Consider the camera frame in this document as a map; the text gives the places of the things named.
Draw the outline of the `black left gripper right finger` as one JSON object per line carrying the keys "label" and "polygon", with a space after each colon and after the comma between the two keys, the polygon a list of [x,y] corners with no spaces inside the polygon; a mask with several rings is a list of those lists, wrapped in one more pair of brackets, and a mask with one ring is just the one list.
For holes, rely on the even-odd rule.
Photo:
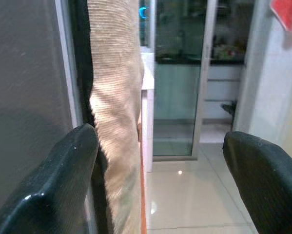
{"label": "black left gripper right finger", "polygon": [[292,158],[278,145],[228,132],[223,155],[260,234],[292,234]]}

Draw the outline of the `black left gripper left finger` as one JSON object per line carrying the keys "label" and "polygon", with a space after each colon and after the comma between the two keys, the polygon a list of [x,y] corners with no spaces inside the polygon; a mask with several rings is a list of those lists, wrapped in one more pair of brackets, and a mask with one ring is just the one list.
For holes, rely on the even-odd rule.
{"label": "black left gripper left finger", "polygon": [[0,234],[82,234],[98,151],[90,124],[69,132],[0,209]]}

